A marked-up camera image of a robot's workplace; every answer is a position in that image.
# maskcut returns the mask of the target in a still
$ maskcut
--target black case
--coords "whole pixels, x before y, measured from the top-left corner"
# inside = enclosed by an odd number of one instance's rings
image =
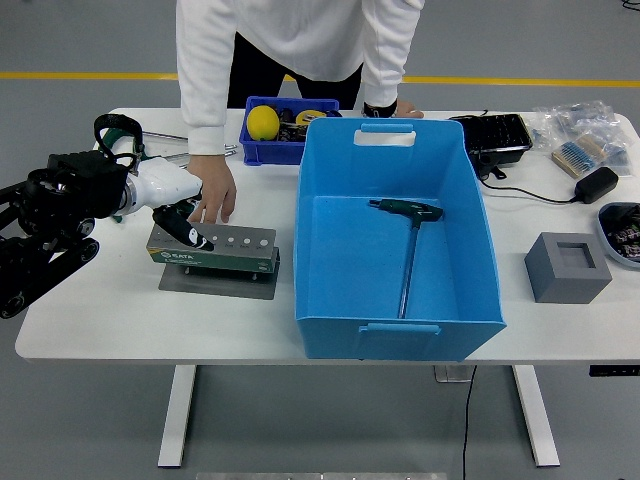
[[[515,163],[533,142],[522,117],[515,113],[453,118],[462,124],[467,155],[478,177],[497,165]]]

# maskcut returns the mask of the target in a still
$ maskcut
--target sata logo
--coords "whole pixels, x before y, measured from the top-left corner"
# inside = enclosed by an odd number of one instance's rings
[[[187,255],[186,253],[162,252],[160,255],[162,255],[164,258],[177,258],[179,260],[193,260],[193,257],[191,255]]]

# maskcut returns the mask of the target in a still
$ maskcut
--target table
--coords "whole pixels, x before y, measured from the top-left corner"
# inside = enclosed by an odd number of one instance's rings
[[[179,109],[117,109],[144,130],[185,136]],[[477,112],[425,112],[427,118]],[[237,143],[242,110],[230,110],[226,142]],[[640,168],[640,139],[630,157]],[[170,155],[185,145],[147,138],[148,153]],[[197,365],[361,365],[358,360],[310,360],[295,324],[293,225],[298,167],[247,167],[242,149],[229,166],[238,187],[236,225],[273,228],[281,265],[271,301],[158,290],[163,265],[145,251],[153,221],[143,208],[117,224],[97,222],[98,256],[32,305],[16,341],[25,359],[176,365],[159,466],[179,466]],[[502,185],[558,199],[573,196],[575,182],[547,154],[527,152],[504,169]],[[620,178],[617,188],[591,204],[551,205],[521,194],[482,187],[493,237],[507,328],[473,352],[465,364],[512,365],[538,465],[559,465],[533,365],[640,364],[638,272],[614,261],[613,277],[589,305],[538,304],[524,256],[543,231],[595,232],[598,209],[614,201],[640,201],[640,181]]]

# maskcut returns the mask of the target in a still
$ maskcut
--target black pants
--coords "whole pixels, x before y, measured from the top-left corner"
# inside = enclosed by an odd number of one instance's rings
[[[298,84],[302,98],[335,99],[340,108],[353,109],[360,90],[362,66],[340,82],[313,81],[275,62],[238,33],[235,42],[228,108],[245,108],[250,96],[277,97],[284,76],[290,75]]]

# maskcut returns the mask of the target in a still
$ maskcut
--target square hole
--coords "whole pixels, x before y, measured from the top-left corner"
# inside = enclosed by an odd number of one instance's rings
[[[558,251],[562,263],[569,268],[596,268],[586,243],[559,242]]]

